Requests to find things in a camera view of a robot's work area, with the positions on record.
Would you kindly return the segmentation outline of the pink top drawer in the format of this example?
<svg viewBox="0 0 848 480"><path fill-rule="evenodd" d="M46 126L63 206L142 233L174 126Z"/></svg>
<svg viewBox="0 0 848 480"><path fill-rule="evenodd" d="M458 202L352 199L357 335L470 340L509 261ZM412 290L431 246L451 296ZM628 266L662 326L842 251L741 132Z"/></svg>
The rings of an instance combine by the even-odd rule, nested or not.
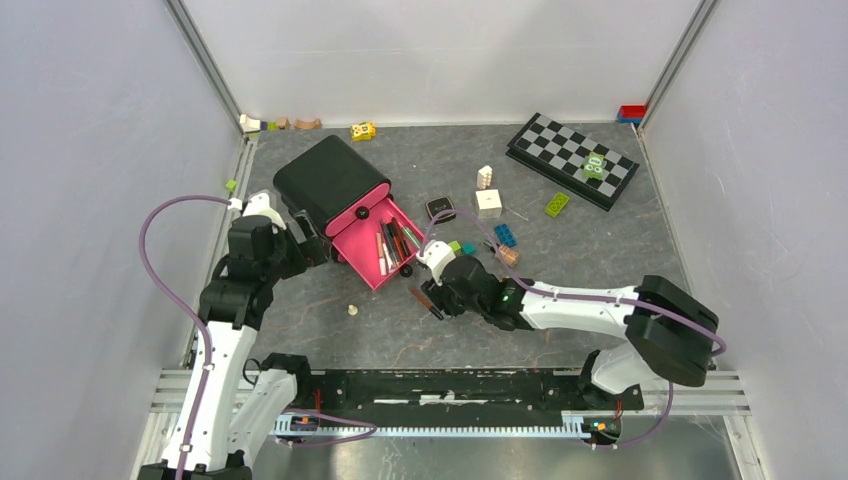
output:
<svg viewBox="0 0 848 480"><path fill-rule="evenodd" d="M334 217L325 227L324 234L334 238L356 220L362 220L370 216L370 211L383 201L390 193L391 185L382 182L355 201L352 206Z"/></svg>

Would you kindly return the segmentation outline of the pink drawer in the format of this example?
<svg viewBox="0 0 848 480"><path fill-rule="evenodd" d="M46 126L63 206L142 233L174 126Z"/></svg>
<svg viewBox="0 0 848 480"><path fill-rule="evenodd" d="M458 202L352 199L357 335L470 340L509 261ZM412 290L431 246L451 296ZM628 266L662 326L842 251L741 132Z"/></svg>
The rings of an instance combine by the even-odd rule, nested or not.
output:
<svg viewBox="0 0 848 480"><path fill-rule="evenodd" d="M389 223L395 218L401 227L407 227L413 232L419 244L423 243L424 234L392 199L383 199L369 210L367 219L354 217L354 221L333 238L332 244L339 256L360 275L368 287L376 291L399 272L395 269L385 275L381 274L376 243L380 222Z"/></svg>
<svg viewBox="0 0 848 480"><path fill-rule="evenodd" d="M362 220L370 216L370 211L383 201L390 193L391 185L382 182L355 201L352 206L334 217L325 227L324 234L334 238L356 220Z"/></svg>

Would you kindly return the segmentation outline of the foundation bottle beige cap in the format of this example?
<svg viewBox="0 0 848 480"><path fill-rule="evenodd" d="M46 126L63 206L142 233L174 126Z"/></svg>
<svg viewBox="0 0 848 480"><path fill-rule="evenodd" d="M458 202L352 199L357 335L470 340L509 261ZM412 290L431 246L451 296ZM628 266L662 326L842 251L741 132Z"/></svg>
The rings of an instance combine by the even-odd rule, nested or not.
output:
<svg viewBox="0 0 848 480"><path fill-rule="evenodd" d="M506 245L484 241L483 245L495 258L502 259L508 267L514 267L520 258L520 254Z"/></svg>

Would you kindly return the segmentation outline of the black makeup organizer box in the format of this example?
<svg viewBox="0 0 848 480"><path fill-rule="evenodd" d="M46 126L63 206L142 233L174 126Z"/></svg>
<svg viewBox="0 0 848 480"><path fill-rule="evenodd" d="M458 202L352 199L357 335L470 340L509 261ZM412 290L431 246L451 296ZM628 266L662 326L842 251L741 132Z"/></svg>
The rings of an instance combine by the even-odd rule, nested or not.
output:
<svg viewBox="0 0 848 480"><path fill-rule="evenodd" d="M391 185L387 176L337 135L322 139L273 177L286 207L306 210L324 236L334 217L382 182Z"/></svg>

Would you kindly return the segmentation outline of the white concealer pen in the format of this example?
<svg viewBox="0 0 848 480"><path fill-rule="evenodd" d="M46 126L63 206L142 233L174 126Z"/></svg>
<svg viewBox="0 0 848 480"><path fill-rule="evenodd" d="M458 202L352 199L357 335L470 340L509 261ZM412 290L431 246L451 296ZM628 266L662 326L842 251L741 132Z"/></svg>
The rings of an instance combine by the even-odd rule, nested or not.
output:
<svg viewBox="0 0 848 480"><path fill-rule="evenodd" d="M376 247L378 252L378 262L379 262L379 270L381 276L386 276L388 273L388 263L386 259L386 253L383 243L383 236L381 233L375 233Z"/></svg>

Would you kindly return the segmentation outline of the green tube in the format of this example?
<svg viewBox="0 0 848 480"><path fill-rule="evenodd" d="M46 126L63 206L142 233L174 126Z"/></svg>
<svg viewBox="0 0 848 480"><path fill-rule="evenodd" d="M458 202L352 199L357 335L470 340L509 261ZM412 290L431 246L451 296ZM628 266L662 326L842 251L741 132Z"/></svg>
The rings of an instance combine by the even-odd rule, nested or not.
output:
<svg viewBox="0 0 848 480"><path fill-rule="evenodd" d="M406 239L408 240L408 242L411 245L413 245L416 250L420 250L421 249L421 240L418 238L418 236L415 234L415 232L410 227L406 227L406 226L404 226L402 228L402 231L403 231Z"/></svg>

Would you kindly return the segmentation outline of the clear plastic bag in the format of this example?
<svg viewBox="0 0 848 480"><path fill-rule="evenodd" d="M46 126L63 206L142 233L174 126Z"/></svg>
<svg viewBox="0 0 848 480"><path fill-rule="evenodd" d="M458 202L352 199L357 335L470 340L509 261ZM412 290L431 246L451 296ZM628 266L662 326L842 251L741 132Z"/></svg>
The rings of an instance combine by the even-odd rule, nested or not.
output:
<svg viewBox="0 0 848 480"><path fill-rule="evenodd" d="M385 243L382 244L382 249L384 251L384 255L385 255L385 258L386 258L388 270L394 271L397 267L397 264L396 264L395 260L393 259L393 256L392 256L390 249L388 248L388 246Z"/></svg>

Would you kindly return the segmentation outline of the red lip pencil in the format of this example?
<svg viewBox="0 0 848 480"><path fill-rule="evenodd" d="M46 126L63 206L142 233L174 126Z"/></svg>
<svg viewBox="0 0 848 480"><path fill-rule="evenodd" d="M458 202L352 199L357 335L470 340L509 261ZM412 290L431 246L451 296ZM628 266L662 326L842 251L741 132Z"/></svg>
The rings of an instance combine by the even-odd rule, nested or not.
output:
<svg viewBox="0 0 848 480"><path fill-rule="evenodd" d="M398 245L399 254L403 259L409 258L411 256L410 249L406 244L403 230L395 217L392 217L390 220L390 228L393 232L396 244Z"/></svg>

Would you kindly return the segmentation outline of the dark teal mascara tube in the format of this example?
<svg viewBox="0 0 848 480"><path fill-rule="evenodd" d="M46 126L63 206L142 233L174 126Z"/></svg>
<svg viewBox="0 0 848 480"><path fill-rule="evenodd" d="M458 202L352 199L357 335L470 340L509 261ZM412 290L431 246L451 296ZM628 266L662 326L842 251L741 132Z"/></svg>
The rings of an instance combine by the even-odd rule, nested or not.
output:
<svg viewBox="0 0 848 480"><path fill-rule="evenodd" d="M400 265L401 265L402 256L399 253L399 250L396 246L394 236L391 233L391 230L390 230L390 228L389 228L389 226L386 222L380 221L380 227L381 227L382 232L383 232L383 237L384 237L385 243L387 245L387 249L388 249L389 254L392 258L393 265L395 267L399 268Z"/></svg>

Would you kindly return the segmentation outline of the white cube box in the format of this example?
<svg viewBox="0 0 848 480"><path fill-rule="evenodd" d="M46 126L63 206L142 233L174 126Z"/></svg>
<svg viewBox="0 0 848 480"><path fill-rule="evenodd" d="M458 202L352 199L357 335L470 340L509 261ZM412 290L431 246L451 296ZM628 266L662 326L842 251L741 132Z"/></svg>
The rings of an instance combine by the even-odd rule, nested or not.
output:
<svg viewBox="0 0 848 480"><path fill-rule="evenodd" d="M475 192L476 216L480 220L496 219L502 214L503 206L497 189L485 189Z"/></svg>

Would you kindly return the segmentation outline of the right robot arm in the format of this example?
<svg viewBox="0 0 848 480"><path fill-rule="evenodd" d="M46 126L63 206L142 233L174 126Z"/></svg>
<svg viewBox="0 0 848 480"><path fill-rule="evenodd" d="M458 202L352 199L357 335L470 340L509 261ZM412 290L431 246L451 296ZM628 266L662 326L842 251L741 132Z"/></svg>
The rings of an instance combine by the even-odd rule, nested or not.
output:
<svg viewBox="0 0 848 480"><path fill-rule="evenodd" d="M701 387L711 359L726 347L717 315L661 276L646 275L637 286L585 289L498 278L471 256L424 264L430 277L423 292L451 317L473 312L504 331L565 329L620 339L584 363L577 392L591 408L654 379Z"/></svg>

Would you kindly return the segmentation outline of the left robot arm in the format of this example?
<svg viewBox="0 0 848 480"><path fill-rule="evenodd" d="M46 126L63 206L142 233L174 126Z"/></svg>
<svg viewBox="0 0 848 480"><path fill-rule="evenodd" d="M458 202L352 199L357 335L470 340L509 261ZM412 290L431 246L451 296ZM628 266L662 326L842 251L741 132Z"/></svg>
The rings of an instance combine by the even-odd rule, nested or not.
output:
<svg viewBox="0 0 848 480"><path fill-rule="evenodd" d="M314 394L308 360L272 353L260 364L257 383L236 404L242 371L258 336L277 282L327 260L315 234L298 241L270 207L248 210L228 231L228 253L190 307L158 276L146 248L148 230L164 205L139 232L142 264L154 284L195 323L197 358L177 424L160 460L140 467L141 479L250 479L272 426L284 409L306 405Z"/></svg>

